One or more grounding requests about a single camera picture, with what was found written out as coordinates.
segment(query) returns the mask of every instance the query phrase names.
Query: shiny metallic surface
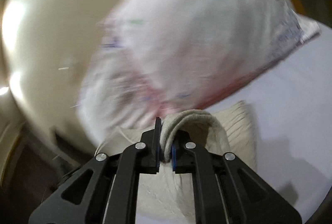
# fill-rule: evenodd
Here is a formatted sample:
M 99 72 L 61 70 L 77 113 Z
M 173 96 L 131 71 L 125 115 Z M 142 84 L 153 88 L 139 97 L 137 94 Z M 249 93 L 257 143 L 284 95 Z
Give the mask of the shiny metallic surface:
M 235 155 L 233 153 L 227 153 L 225 155 L 225 159 L 227 159 L 227 160 L 234 160 L 235 159 Z
M 139 142 L 139 143 L 135 144 L 136 149 L 144 149 L 145 147 L 146 147 L 146 144 L 143 142 Z
M 107 155 L 105 153 L 99 153 L 97 156 L 96 156 L 96 160 L 97 161 L 104 161 L 105 159 L 107 159 Z
M 187 149 L 194 149 L 196 147 L 196 144 L 194 142 L 188 142 L 186 143 Z

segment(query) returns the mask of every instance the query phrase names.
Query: beige cloth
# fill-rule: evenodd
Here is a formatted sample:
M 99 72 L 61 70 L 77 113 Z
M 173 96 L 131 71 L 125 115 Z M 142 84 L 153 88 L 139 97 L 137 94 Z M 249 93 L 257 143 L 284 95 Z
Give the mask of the beige cloth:
M 145 130 L 116 128 L 97 149 L 97 153 L 113 155 L 140 140 Z M 169 115 L 163 121 L 160 143 L 169 161 L 170 147 L 176 131 L 184 130 L 209 152 L 222 155 L 234 152 L 250 168 L 255 169 L 255 142 L 249 111 L 244 102 L 213 115 L 202 110 L 188 110 Z M 161 163 L 156 175 L 142 174 L 139 180 L 137 212 L 154 218 L 195 222 L 193 186 L 190 174 L 175 174 L 170 162 Z

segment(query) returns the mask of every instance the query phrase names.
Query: triangular cutout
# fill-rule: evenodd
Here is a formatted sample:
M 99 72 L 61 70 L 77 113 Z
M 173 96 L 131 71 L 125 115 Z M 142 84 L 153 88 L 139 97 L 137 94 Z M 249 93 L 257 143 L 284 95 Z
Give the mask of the triangular cutout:
M 238 174 L 250 202 L 259 202 L 267 197 L 267 191 L 263 189 L 244 169 L 238 169 Z
M 79 205 L 82 202 L 84 193 L 88 187 L 92 174 L 92 170 L 86 170 L 62 193 L 61 197 L 64 200 Z

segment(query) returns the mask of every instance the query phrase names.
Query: silver screw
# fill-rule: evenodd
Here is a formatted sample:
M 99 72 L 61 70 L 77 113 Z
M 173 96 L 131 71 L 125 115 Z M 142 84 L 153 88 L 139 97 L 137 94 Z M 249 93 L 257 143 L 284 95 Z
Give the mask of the silver screw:
M 135 144 L 136 149 L 143 149 L 143 148 L 145 148 L 145 146 L 146 146 L 146 144 L 143 142 L 139 142 L 139 143 Z
M 227 160 L 234 160 L 235 159 L 235 155 L 233 153 L 226 153 L 225 154 L 225 159 L 227 159 Z
M 194 149 L 195 147 L 196 147 L 196 144 L 194 142 L 186 143 L 186 148 L 188 148 L 188 149 Z
M 107 159 L 107 155 L 105 153 L 99 153 L 97 156 L 96 156 L 96 160 L 97 161 L 103 161 Z

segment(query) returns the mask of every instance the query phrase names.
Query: black object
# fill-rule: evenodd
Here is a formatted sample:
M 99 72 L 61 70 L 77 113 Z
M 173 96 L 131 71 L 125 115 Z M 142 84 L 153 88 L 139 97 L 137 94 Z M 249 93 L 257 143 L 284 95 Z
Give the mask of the black object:
M 98 154 L 31 215 L 29 224 L 135 223 L 139 174 L 159 171 L 161 120 L 122 154 Z M 196 223 L 302 224 L 299 213 L 234 154 L 215 155 L 178 131 L 175 173 L 191 173 Z

